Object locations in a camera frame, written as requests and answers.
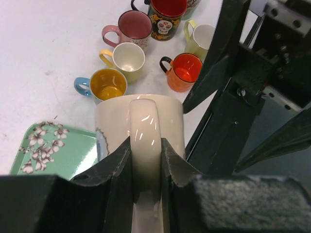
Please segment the black gold-rimmed mug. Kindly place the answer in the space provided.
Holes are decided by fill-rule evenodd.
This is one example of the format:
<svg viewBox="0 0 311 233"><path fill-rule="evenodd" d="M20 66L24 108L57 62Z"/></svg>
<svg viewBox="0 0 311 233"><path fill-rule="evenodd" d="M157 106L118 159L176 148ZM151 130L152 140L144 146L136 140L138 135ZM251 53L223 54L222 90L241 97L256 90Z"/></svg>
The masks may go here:
<svg viewBox="0 0 311 233"><path fill-rule="evenodd" d="M145 0L152 22L151 37L157 41L172 39L187 9L186 0Z"/></svg>

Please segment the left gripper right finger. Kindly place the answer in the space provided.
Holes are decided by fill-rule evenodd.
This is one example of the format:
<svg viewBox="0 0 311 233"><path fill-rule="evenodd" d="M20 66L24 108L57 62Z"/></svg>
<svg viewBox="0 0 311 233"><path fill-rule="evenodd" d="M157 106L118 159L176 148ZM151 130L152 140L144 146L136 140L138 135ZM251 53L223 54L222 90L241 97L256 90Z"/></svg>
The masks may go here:
<svg viewBox="0 0 311 233"><path fill-rule="evenodd" d="M311 196L278 176L207 176L161 140L166 233L308 233Z"/></svg>

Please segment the orange mug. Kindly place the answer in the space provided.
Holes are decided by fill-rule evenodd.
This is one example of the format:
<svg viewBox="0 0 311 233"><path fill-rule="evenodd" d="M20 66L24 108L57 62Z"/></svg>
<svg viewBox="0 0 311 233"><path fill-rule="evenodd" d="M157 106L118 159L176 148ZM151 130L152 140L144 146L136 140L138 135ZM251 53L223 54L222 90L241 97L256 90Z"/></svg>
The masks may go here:
<svg viewBox="0 0 311 233"><path fill-rule="evenodd" d="M169 87L175 92L186 92L197 81L203 63L194 54L181 53L174 59L163 56L159 65L167 75Z"/></svg>

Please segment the pale green mug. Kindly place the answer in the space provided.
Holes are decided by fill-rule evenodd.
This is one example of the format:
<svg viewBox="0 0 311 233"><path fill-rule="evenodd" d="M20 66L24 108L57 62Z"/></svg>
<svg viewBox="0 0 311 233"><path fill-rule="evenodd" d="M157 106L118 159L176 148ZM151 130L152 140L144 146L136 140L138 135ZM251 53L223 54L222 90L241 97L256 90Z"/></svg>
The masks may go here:
<svg viewBox="0 0 311 233"><path fill-rule="evenodd" d="M189 19L184 24L186 38L185 53L191 53L204 62L211 45L215 28L209 24L196 24Z"/></svg>

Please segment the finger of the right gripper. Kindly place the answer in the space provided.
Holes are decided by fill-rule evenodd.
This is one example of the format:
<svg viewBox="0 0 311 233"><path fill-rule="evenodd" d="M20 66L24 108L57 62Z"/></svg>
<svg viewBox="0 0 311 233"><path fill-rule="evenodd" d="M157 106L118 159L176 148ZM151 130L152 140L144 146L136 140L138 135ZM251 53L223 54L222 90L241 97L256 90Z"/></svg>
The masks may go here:
<svg viewBox="0 0 311 233"><path fill-rule="evenodd" d="M241 159L235 171L288 153L305 150L311 146L311 110L303 110L275 131L265 141Z"/></svg>

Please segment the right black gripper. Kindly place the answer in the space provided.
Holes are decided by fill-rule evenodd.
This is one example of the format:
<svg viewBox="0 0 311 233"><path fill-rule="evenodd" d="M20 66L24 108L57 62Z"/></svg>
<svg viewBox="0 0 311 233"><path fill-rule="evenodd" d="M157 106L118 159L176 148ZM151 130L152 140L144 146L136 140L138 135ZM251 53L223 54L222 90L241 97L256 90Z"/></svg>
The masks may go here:
<svg viewBox="0 0 311 233"><path fill-rule="evenodd" d="M230 175L266 98L296 115L311 101L311 3L224 0L185 114L210 106L187 145L187 162L207 175Z"/></svg>

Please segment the yellow mug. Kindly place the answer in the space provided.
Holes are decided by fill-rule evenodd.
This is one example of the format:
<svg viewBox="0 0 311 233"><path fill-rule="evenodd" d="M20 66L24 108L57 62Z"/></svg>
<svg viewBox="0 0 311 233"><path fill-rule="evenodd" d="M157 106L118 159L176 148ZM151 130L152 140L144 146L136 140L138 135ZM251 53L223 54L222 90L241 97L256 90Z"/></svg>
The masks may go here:
<svg viewBox="0 0 311 233"><path fill-rule="evenodd" d="M128 83L139 79L145 64L145 53L134 43L124 42L112 51L101 50L99 58L109 67L120 71Z"/></svg>

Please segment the pink mug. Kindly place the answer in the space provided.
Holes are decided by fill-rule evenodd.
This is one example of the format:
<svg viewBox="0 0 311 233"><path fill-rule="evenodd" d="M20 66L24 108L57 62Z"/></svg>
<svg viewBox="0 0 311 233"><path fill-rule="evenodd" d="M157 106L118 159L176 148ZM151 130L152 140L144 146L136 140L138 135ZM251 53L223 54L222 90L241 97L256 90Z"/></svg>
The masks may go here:
<svg viewBox="0 0 311 233"><path fill-rule="evenodd" d="M118 42L112 42L105 35L113 32L118 36ZM141 11L130 10L124 12L118 19L117 26L107 25L102 29L103 41L112 47L125 42L131 42L147 51L148 42L152 34L151 19Z"/></svg>

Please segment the cream dragon mug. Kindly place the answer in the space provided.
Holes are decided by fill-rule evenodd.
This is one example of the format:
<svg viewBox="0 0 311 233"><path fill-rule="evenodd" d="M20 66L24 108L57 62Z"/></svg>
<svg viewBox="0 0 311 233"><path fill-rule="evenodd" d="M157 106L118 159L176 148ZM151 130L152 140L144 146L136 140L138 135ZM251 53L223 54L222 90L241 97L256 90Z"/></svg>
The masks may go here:
<svg viewBox="0 0 311 233"><path fill-rule="evenodd" d="M99 103L95 109L98 161L130 138L133 175L133 233L162 233L161 139L185 158L182 103L169 96L136 94Z"/></svg>

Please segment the blue floral mug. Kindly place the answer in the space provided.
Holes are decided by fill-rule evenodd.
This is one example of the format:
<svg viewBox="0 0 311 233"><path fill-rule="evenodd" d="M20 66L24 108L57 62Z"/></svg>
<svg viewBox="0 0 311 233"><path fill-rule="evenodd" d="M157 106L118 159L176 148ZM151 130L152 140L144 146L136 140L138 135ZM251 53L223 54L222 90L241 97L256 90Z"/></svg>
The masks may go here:
<svg viewBox="0 0 311 233"><path fill-rule="evenodd" d="M76 78L73 85L80 95L93 98L95 104L99 104L125 95L128 82L121 72L105 68L96 71L91 78Z"/></svg>

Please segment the beige bird mug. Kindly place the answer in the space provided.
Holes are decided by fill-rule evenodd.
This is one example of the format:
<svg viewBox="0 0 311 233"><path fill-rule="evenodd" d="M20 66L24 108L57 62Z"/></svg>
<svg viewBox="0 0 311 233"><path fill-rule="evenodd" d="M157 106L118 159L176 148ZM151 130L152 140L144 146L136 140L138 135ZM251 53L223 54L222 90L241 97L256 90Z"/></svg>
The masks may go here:
<svg viewBox="0 0 311 233"><path fill-rule="evenodd" d="M200 2L201 0L187 0L187 9L182 17L182 20L190 19Z"/></svg>

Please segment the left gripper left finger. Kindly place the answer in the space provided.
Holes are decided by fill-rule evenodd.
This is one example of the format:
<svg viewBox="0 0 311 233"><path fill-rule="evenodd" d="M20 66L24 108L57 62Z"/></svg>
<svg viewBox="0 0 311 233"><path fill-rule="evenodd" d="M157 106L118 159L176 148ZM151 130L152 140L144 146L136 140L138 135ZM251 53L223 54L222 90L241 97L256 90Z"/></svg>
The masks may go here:
<svg viewBox="0 0 311 233"><path fill-rule="evenodd" d="M56 175L1 176L3 233L129 233L130 140L68 181Z"/></svg>

